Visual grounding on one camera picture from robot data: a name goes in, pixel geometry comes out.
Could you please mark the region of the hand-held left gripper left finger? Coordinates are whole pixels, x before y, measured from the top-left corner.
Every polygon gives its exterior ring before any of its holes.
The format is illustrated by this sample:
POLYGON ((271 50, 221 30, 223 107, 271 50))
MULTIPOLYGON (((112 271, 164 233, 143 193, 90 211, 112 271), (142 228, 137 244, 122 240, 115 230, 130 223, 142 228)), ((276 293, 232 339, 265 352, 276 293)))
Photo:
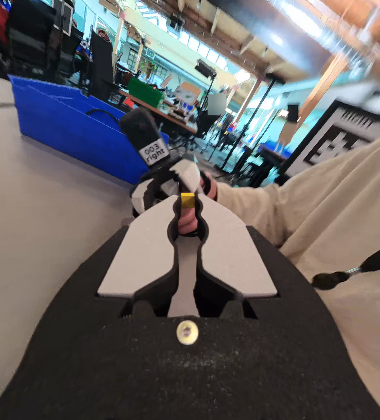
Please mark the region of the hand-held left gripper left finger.
POLYGON ((173 195, 138 216, 128 227, 98 296, 151 304, 159 317, 168 315, 179 285, 176 240, 180 198, 173 195))

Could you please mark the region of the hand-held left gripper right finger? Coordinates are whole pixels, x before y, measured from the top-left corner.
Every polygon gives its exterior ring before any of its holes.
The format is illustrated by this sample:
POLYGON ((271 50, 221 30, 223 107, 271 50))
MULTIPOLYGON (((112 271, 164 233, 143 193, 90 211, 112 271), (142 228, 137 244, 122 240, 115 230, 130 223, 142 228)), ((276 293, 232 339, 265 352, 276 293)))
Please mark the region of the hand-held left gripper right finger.
POLYGON ((254 317, 252 299, 278 297, 278 291, 249 229, 230 210, 206 195, 195 198, 200 245, 195 304, 200 317, 219 317, 228 302, 254 317))

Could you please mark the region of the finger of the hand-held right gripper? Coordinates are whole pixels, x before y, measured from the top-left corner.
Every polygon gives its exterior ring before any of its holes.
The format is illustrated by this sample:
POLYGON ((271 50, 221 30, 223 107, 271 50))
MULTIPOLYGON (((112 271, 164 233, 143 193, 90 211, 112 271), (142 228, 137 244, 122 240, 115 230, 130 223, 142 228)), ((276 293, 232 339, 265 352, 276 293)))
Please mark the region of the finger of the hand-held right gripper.
POLYGON ((149 180, 145 180, 136 184, 131 190, 131 202, 135 217, 138 217, 149 208, 149 201, 147 197, 148 185, 149 180))
POLYGON ((181 159, 171 166, 170 171, 176 176, 181 192, 196 193, 200 187, 200 170, 194 160, 181 159))

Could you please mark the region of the blue plastic bin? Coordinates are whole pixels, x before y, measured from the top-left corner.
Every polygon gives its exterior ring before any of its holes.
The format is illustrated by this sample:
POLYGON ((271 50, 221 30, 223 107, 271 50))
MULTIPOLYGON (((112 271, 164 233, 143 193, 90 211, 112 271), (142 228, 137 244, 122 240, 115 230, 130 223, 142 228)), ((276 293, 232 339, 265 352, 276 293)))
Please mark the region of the blue plastic bin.
POLYGON ((145 164, 120 128, 127 113, 79 89, 9 75, 20 132, 130 184, 145 164))

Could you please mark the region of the person's right forearm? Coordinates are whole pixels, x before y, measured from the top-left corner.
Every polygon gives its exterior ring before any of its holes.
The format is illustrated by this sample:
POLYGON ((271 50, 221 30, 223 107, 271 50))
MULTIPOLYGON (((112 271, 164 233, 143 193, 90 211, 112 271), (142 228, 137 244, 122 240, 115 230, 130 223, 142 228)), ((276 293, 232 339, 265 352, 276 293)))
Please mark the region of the person's right forearm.
POLYGON ((314 165, 283 186, 217 184, 217 202, 298 267, 345 269, 380 249, 380 139, 314 165))

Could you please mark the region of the person's right hand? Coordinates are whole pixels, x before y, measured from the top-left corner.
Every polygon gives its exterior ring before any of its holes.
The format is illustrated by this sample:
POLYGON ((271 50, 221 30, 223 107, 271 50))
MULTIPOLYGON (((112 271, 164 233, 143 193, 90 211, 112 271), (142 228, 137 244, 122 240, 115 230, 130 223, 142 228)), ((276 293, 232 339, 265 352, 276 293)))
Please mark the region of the person's right hand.
POLYGON ((182 208, 178 220, 178 233, 186 235, 194 232, 198 228, 198 221, 194 208, 182 208))

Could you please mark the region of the wooden table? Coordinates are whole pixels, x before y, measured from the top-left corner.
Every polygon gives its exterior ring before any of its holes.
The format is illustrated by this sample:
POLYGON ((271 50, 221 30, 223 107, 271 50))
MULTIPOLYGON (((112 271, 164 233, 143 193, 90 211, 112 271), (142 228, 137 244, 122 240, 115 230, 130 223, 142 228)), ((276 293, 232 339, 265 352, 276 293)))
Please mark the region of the wooden table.
POLYGON ((181 129, 186 130, 187 132, 191 134, 197 134, 198 126, 197 123, 191 123, 191 122, 185 122, 182 119, 176 118, 174 115, 164 112, 162 109, 152 107, 151 105, 145 103, 144 101, 132 96, 128 91, 123 90, 121 88, 117 89, 117 94, 120 95, 123 98, 128 98, 132 102, 134 102, 136 105, 140 107, 144 107, 152 114, 156 115, 158 118, 163 118, 165 120, 170 121, 171 123, 175 124, 176 126, 180 127, 181 129))

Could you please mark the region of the green plastic bin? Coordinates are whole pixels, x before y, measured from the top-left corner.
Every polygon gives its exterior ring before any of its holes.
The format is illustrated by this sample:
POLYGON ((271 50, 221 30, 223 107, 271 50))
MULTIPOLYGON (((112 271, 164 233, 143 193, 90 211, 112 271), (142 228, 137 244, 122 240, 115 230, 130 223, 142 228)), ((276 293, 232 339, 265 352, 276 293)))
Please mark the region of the green plastic bin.
POLYGON ((164 92, 155 89, 153 86, 140 81, 136 77, 132 77, 128 83, 127 89, 129 94, 146 104, 158 108, 164 100, 164 92))

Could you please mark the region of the wooden board with green leaf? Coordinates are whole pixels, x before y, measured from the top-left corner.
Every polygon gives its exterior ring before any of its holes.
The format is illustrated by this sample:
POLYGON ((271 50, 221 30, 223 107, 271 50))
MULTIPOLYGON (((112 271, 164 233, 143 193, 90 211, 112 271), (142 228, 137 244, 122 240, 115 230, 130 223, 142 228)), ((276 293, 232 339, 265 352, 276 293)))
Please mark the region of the wooden board with green leaf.
POLYGON ((193 104, 198 100, 201 89, 187 81, 183 82, 175 90, 175 96, 182 102, 193 104))

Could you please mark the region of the black office chair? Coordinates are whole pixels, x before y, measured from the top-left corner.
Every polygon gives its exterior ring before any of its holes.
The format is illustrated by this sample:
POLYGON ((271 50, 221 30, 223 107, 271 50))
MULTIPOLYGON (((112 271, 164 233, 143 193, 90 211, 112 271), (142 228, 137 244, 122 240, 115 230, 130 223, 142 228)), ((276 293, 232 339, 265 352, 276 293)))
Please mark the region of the black office chair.
POLYGON ((12 2, 5 31, 10 74, 55 80, 61 41, 61 32, 54 27, 56 16, 43 1, 12 2))
POLYGON ((113 92, 118 91, 114 84, 114 70, 112 62, 113 45, 96 32, 92 32, 90 42, 91 75, 88 92, 103 102, 109 102, 113 92))

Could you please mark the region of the black hanging monitor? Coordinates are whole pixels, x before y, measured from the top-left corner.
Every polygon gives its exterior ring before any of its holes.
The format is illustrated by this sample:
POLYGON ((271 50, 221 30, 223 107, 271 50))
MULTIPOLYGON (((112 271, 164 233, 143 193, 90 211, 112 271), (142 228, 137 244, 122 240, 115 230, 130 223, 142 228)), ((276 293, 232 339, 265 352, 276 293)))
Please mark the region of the black hanging monitor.
POLYGON ((195 70, 198 71, 202 76, 214 80, 217 76, 215 69, 207 65, 203 60, 198 59, 195 70))

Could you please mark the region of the black floor lamp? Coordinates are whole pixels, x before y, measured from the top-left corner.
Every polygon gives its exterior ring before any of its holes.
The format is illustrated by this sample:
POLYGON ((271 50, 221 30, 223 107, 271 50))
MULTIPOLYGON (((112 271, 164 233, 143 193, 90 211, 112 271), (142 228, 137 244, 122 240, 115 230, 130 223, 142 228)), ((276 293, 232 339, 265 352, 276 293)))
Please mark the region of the black floor lamp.
POLYGON ((254 117, 255 117, 256 113, 257 113, 257 112, 259 111, 259 109, 261 108, 262 103, 265 101, 265 99, 266 99, 266 97, 268 96, 268 94, 269 94, 270 90, 272 89, 272 87, 273 87, 276 83, 281 84, 281 85, 286 84, 285 79, 284 79, 282 76, 279 76, 278 74, 276 74, 276 73, 274 73, 274 72, 273 72, 273 73, 268 73, 268 74, 266 74, 266 78, 268 78, 268 79, 269 79, 269 81, 270 81, 270 83, 269 83, 269 85, 268 85, 268 87, 267 87, 267 90, 266 90, 266 92, 264 93, 264 95, 262 96, 262 98, 261 98, 261 100, 259 101, 259 103, 257 104, 257 106, 256 106, 256 108, 255 108, 255 110, 254 110, 253 114, 251 115, 251 117, 249 118, 249 120, 247 121, 247 123, 245 124, 245 126, 244 126, 244 128, 242 129, 242 131, 241 131, 240 135, 239 135, 239 136, 237 137, 237 139, 234 141, 234 143, 233 143, 233 145, 232 145, 232 147, 231 147, 231 149, 230 149, 230 151, 229 151, 228 155, 226 156, 226 158, 225 158, 225 160, 224 160, 224 162, 223 162, 222 166, 220 167, 220 171, 223 171, 223 170, 224 170, 224 168, 225 168, 225 166, 226 166, 226 164, 227 164, 227 162, 228 162, 229 158, 232 156, 232 154, 233 154, 233 152, 234 152, 235 148, 237 147, 238 143, 240 142, 240 140, 241 140, 241 139, 245 136, 245 133, 246 133, 247 129, 249 128, 250 123, 251 123, 251 122, 252 122, 252 120, 254 119, 254 117))

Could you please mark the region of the black ceiling panel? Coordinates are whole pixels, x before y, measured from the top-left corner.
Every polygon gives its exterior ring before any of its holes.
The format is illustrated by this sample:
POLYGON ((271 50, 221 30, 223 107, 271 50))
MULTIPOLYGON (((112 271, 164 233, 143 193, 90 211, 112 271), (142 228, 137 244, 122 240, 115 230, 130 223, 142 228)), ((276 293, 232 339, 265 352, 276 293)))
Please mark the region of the black ceiling panel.
POLYGON ((253 53, 288 81, 320 76, 331 53, 322 29, 299 1, 209 1, 223 14, 219 29, 233 36, 239 55, 253 53))

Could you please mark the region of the framed marker board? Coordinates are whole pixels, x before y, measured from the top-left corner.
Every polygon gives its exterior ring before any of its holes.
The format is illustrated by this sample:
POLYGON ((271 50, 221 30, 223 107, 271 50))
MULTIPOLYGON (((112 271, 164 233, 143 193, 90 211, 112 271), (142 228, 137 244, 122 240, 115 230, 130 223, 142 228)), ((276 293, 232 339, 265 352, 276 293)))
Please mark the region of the framed marker board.
POLYGON ((274 183, 291 177, 380 138, 380 115, 335 100, 280 166, 274 183))

